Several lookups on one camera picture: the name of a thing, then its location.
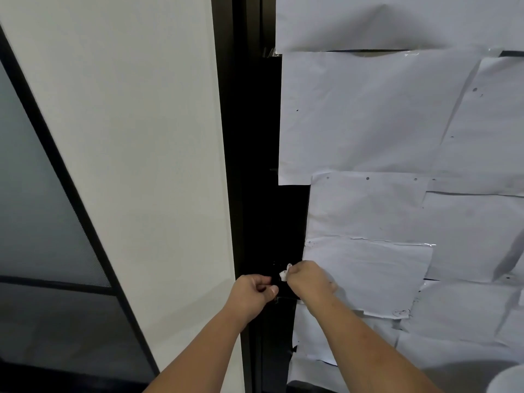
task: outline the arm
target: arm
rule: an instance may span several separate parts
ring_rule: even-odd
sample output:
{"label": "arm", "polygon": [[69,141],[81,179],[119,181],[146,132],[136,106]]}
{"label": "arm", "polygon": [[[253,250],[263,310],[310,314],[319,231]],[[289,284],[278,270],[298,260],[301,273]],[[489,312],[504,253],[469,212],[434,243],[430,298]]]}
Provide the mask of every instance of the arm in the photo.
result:
{"label": "arm", "polygon": [[315,262],[294,265],[287,281],[320,324],[351,393],[442,393],[340,302]]}
{"label": "arm", "polygon": [[240,276],[226,305],[144,393],[218,393],[239,333],[278,293],[271,277]]}

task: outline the white wall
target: white wall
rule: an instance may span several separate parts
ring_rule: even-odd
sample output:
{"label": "white wall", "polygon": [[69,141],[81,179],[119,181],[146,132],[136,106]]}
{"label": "white wall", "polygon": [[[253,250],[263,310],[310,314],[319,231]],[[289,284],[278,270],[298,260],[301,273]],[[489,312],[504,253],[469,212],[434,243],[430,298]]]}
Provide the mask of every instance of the white wall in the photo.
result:
{"label": "white wall", "polygon": [[211,0],[0,0],[0,22],[163,369],[234,279]]}

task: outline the left hand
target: left hand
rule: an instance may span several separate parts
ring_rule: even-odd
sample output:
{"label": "left hand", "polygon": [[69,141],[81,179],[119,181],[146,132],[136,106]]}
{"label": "left hand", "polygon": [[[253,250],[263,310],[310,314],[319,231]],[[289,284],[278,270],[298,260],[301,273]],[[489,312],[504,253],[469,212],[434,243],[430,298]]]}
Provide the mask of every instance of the left hand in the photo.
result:
{"label": "left hand", "polygon": [[235,281],[224,306],[224,311],[239,322],[242,330],[257,317],[264,306],[278,294],[278,287],[271,285],[271,277],[261,275],[240,276]]}

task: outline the hand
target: hand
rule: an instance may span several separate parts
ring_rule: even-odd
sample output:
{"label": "hand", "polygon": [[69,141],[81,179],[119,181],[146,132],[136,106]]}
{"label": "hand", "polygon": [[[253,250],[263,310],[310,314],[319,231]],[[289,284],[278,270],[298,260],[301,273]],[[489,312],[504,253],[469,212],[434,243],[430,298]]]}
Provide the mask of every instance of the hand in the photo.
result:
{"label": "hand", "polygon": [[261,275],[240,276],[235,281],[224,306],[224,311],[238,320],[241,330],[257,317],[264,306],[278,294],[278,287],[271,285],[271,277]]}
{"label": "hand", "polygon": [[312,260],[293,265],[288,271],[287,282],[310,312],[317,304],[322,305],[338,288],[336,283],[329,282],[324,270]]}

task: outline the frosted glass panel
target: frosted glass panel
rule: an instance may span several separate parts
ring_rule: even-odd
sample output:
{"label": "frosted glass panel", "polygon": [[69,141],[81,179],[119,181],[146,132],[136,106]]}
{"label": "frosted glass panel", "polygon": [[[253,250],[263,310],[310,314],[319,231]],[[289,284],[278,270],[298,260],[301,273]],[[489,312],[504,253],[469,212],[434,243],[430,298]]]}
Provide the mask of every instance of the frosted glass panel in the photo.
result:
{"label": "frosted glass panel", "polygon": [[9,363],[149,382],[154,375],[115,297],[0,284]]}
{"label": "frosted glass panel", "polygon": [[0,275],[109,286],[2,67]]}

